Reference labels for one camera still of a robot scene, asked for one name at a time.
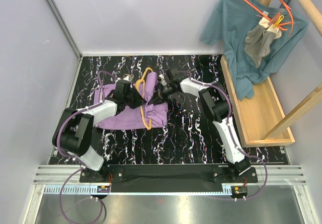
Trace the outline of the purple trousers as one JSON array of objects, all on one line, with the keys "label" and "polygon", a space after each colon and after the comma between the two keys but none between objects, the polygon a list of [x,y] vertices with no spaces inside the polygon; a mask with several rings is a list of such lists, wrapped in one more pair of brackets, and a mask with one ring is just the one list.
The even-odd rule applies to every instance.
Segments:
[{"label": "purple trousers", "polygon": [[[157,84],[157,74],[150,72],[145,79],[144,99],[149,101],[153,94],[154,88]],[[139,93],[142,94],[142,86],[140,86]],[[152,120],[152,128],[163,128],[167,124],[168,104],[162,103],[158,105],[144,105],[145,121],[148,123],[149,119]],[[132,130],[144,129],[141,120],[140,108],[131,109],[128,106],[119,114],[106,118],[97,124],[98,128],[110,130]]]}]

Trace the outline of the yellow plastic hanger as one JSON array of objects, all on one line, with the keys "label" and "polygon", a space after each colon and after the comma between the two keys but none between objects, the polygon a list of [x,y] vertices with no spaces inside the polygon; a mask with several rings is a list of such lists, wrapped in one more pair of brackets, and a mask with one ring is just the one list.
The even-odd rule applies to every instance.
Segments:
[{"label": "yellow plastic hanger", "polygon": [[[138,90],[140,89],[140,86],[142,86],[142,97],[144,97],[144,87],[145,87],[145,76],[149,73],[149,72],[153,72],[153,69],[150,67],[147,67],[144,71],[144,73],[142,74],[142,77],[140,79],[138,79],[135,83],[135,88]],[[152,129],[152,120],[149,119],[148,123],[146,123],[145,121],[145,115],[144,115],[144,109],[142,106],[140,106],[140,113],[141,113],[141,120],[142,123],[144,125],[144,127],[147,130],[151,130]]]}]

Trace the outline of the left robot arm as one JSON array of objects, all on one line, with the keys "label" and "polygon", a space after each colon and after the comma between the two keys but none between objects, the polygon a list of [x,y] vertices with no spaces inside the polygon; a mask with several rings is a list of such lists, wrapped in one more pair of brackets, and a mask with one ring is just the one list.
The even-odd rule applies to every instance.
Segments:
[{"label": "left robot arm", "polygon": [[126,107],[136,109],[145,103],[146,100],[130,81],[119,80],[115,89],[98,103],[78,110],[64,109],[52,144],[62,156],[76,158],[81,169],[95,180],[105,181],[110,176],[108,164],[91,146],[93,128],[100,121],[120,114]]}]

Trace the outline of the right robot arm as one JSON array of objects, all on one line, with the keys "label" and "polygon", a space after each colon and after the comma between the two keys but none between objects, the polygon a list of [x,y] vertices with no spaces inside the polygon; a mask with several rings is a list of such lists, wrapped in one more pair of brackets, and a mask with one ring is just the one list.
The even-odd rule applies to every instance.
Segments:
[{"label": "right robot arm", "polygon": [[228,175],[239,182],[251,168],[249,158],[243,152],[233,125],[232,106],[221,84],[212,85],[186,76],[176,68],[168,69],[157,77],[157,84],[149,104],[161,104],[174,93],[185,93],[199,98],[205,116],[216,127],[224,145]]}]

